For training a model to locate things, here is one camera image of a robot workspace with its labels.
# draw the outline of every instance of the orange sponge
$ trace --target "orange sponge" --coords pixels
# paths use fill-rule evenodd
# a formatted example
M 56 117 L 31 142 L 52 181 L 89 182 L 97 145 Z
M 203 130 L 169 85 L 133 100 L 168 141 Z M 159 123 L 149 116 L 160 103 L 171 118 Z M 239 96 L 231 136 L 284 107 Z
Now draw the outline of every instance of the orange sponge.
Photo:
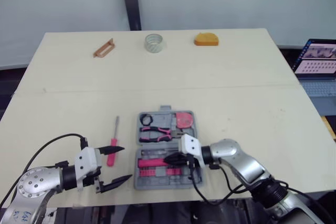
M 195 40 L 197 46 L 218 46 L 219 40 L 215 34 L 212 33 L 199 33 Z

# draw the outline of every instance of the white table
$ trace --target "white table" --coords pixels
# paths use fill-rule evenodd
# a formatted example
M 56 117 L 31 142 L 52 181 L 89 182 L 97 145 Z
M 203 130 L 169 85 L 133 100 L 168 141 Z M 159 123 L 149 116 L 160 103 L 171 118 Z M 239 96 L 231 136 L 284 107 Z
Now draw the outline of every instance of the white table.
M 214 30 L 220 46 L 206 48 L 193 45 L 198 32 L 159 31 L 166 47 L 157 55 L 143 48 L 150 31 L 47 34 L 0 122 L 0 171 L 6 175 L 0 195 L 32 154 L 55 136 L 75 132 L 86 136 L 90 146 L 109 144 L 116 115 L 125 150 L 117 154 L 114 167 L 103 167 L 102 178 L 108 183 L 133 174 L 137 115 L 163 104 L 192 110 L 204 145 L 233 138 L 291 187 L 334 189 L 334 141 L 266 30 Z M 116 48 L 93 59 L 92 53 L 111 37 Z M 66 159 L 73 163 L 78 142 L 54 143 L 32 167 Z M 238 185 L 232 174 L 229 179 Z M 207 169 L 205 180 L 201 191 L 207 198 L 228 193 L 220 172 Z M 135 190 L 133 178 L 104 194 L 94 190 L 63 192 L 48 206 L 200 199 L 194 189 Z

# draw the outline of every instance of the floor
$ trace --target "floor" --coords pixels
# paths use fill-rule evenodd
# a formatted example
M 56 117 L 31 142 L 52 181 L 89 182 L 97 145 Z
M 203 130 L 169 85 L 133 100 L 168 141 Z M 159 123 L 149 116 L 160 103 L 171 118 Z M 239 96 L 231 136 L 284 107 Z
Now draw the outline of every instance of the floor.
M 281 49 L 291 65 L 301 50 Z M 6 111 L 25 68 L 0 71 L 0 120 Z M 336 116 L 327 117 L 336 132 Z M 318 199 L 330 213 L 335 203 L 334 191 L 310 194 Z M 141 204 L 127 206 L 87 207 L 81 209 L 58 208 L 47 215 L 44 223 L 275 223 L 252 199 L 230 199 L 218 207 L 200 201 Z

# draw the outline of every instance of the screwdriver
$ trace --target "screwdriver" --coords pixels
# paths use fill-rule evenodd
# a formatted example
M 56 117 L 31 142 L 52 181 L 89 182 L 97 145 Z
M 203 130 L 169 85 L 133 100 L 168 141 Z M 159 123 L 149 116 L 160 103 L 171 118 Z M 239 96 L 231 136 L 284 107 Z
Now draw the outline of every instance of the screwdriver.
M 115 126 L 114 126 L 114 136 L 111 139 L 111 146 L 116 146 L 117 145 L 117 130 L 118 130 L 118 125 L 119 125 L 119 116 L 117 116 L 115 118 Z M 115 153 L 109 154 L 109 156 L 107 157 L 107 166 L 113 166 L 114 165 L 114 160 L 115 160 Z

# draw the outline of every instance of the tool kit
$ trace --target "tool kit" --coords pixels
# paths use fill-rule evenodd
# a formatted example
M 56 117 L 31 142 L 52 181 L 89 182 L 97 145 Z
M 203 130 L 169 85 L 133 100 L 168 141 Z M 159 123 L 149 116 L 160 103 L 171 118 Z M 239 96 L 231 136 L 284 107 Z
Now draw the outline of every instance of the tool kit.
M 197 137 L 194 113 L 173 111 L 170 106 L 161 106 L 159 111 L 140 113 L 137 121 L 136 139 L 141 147 L 135 157 L 134 187 L 193 187 L 186 160 L 181 160 L 175 154 L 179 151 L 178 143 L 183 134 Z M 198 186 L 203 184 L 202 170 L 199 167 L 195 169 L 194 177 Z

